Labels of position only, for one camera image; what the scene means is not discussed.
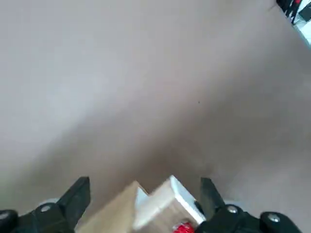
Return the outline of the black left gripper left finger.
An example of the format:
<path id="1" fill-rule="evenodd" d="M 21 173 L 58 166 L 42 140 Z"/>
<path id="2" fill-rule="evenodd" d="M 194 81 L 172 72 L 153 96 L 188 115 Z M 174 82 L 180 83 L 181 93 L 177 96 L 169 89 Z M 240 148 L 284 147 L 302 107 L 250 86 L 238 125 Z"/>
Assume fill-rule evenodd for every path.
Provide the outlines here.
<path id="1" fill-rule="evenodd" d="M 90 178 L 82 176 L 57 202 L 44 203 L 19 215 L 16 210 L 0 211 L 2 233 L 73 233 L 90 204 Z"/>

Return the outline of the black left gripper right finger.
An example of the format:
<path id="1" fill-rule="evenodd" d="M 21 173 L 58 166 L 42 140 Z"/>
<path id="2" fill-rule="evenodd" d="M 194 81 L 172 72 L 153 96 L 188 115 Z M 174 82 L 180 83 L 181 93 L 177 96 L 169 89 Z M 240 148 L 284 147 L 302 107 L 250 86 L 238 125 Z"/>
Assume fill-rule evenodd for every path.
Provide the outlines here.
<path id="1" fill-rule="evenodd" d="M 200 180 L 200 198 L 195 205 L 206 218 L 196 233 L 300 233 L 282 213 L 262 212 L 255 217 L 235 204 L 226 204 L 210 178 Z"/>

